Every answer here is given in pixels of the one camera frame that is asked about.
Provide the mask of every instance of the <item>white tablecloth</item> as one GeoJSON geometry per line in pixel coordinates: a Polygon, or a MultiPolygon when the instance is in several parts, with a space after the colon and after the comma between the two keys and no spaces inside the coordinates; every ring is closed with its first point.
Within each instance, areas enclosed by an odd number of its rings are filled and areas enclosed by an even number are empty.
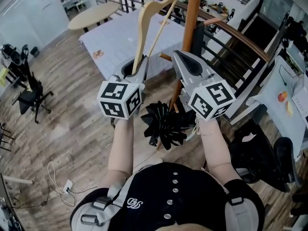
{"type": "MultiPolygon", "coordinates": [[[[124,14],[82,35],[79,40],[87,48],[90,56],[105,79],[108,79],[115,68],[129,59],[134,59],[138,43],[139,10],[124,14]],[[101,50],[103,56],[93,58],[93,53],[101,50]]],[[[144,54],[148,54],[164,16],[155,14],[148,30],[144,54]]],[[[160,52],[172,56],[174,50],[181,50],[184,27],[168,20],[150,57],[147,78],[170,69],[172,63],[159,57],[160,52]]]]}
{"type": "Polygon", "coordinates": [[[292,78],[287,71],[293,77],[296,76],[294,71],[281,56],[276,57],[275,66],[270,73],[267,83],[264,84],[258,95],[250,97],[247,100],[246,105],[250,106],[253,102],[257,101],[267,107],[267,113],[275,123],[281,135],[283,137],[288,137],[292,141],[293,154],[294,158],[296,158],[301,151],[306,126],[291,98],[298,77],[292,78]],[[287,100],[292,104],[292,117],[287,114],[285,103],[278,101],[278,95],[283,91],[288,93],[287,100]]]}

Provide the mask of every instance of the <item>round wooden table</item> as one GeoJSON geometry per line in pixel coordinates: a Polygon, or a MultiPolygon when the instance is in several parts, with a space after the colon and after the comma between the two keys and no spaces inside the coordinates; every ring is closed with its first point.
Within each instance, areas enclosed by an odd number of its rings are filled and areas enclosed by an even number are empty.
{"type": "Polygon", "coordinates": [[[89,8],[75,18],[68,24],[68,29],[79,30],[84,29],[88,32],[88,27],[94,24],[100,25],[100,21],[108,21],[108,17],[119,9],[119,4],[115,2],[103,3],[92,8],[89,8]]]}

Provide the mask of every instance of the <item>desk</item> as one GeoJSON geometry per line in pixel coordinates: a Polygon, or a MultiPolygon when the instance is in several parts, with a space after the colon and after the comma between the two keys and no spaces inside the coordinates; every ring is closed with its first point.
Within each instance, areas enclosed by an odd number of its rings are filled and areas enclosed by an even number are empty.
{"type": "Polygon", "coordinates": [[[119,9],[119,4],[115,2],[103,3],[94,7],[91,7],[76,17],[74,17],[68,24],[68,29],[79,30],[84,29],[88,32],[88,27],[107,19],[110,15],[119,9]]]}
{"type": "MultiPolygon", "coordinates": [[[[105,79],[114,73],[115,68],[135,58],[139,12],[140,10],[135,10],[119,16],[79,38],[105,79]],[[93,54],[98,50],[101,50],[103,55],[94,57],[93,54]]],[[[148,54],[163,19],[164,16],[159,14],[152,17],[144,45],[144,54],[148,54]]],[[[162,52],[172,56],[174,50],[181,50],[183,35],[184,27],[168,19],[149,59],[147,79],[172,68],[172,62],[159,57],[159,54],[162,52]]]]}
{"type": "Polygon", "coordinates": [[[80,0],[66,0],[62,3],[62,6],[68,10],[70,8],[73,8],[75,6],[75,3],[78,1],[80,0]]]}
{"type": "Polygon", "coordinates": [[[282,70],[280,71],[280,74],[287,83],[287,86],[285,86],[279,74],[281,64],[293,77],[296,76],[286,61],[281,56],[277,56],[275,58],[275,66],[270,73],[267,82],[264,84],[258,95],[250,97],[247,100],[246,105],[249,107],[232,120],[231,125],[234,125],[236,122],[244,118],[260,104],[264,104],[267,107],[267,113],[273,120],[281,135],[290,138],[292,141],[294,158],[296,158],[302,149],[306,126],[300,112],[291,98],[298,77],[292,78],[281,67],[282,70]],[[287,100],[292,104],[292,117],[287,114],[285,104],[278,101],[278,95],[283,91],[288,93],[287,100]]]}

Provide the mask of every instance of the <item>wooden handrail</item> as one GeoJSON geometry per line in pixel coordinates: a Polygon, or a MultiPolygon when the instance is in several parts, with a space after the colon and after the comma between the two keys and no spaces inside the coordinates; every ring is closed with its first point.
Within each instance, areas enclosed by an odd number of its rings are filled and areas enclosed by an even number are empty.
{"type": "MultiPolygon", "coordinates": [[[[177,1],[176,6],[183,9],[187,10],[187,4],[177,1]]],[[[205,11],[199,10],[198,16],[201,17],[202,19],[205,20],[210,20],[214,19],[215,17],[212,16],[211,14],[206,13],[205,11]]],[[[249,38],[247,38],[244,34],[233,28],[232,26],[228,25],[227,23],[223,21],[218,21],[215,22],[213,20],[214,24],[219,26],[222,30],[230,34],[232,37],[237,38],[239,41],[247,45],[249,48],[251,48],[260,58],[262,58],[264,61],[269,62],[270,61],[270,56],[264,52],[260,47],[258,47],[254,42],[252,42],[249,38]]]]}

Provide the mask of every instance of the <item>human arm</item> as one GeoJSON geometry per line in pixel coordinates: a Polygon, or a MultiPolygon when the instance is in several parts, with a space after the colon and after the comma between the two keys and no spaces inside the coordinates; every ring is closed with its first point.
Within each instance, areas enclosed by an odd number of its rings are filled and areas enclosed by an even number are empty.
{"type": "Polygon", "coordinates": [[[199,120],[200,133],[209,172],[221,183],[241,179],[231,164],[230,152],[216,119],[199,120]]]}
{"type": "Polygon", "coordinates": [[[108,172],[103,187],[109,188],[116,181],[128,178],[133,172],[134,118],[118,120],[111,147],[108,172]]]}

